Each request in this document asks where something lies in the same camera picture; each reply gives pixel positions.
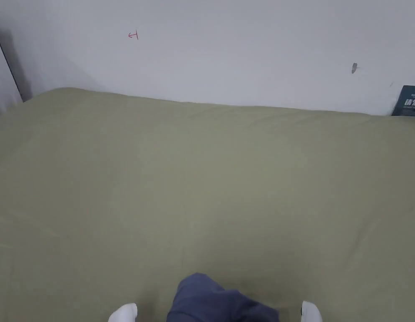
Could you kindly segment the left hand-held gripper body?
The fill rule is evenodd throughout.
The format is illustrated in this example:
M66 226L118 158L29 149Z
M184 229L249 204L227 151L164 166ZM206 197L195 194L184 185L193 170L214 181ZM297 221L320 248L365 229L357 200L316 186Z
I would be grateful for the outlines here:
M108 322L135 322L138 308L135 303L124 304L108 318Z

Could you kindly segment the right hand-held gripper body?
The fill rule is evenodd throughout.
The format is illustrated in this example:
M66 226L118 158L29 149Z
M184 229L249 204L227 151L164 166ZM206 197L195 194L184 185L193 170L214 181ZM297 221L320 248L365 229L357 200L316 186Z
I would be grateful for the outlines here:
M309 301L303 301L301 306L301 322L323 322L318 307Z

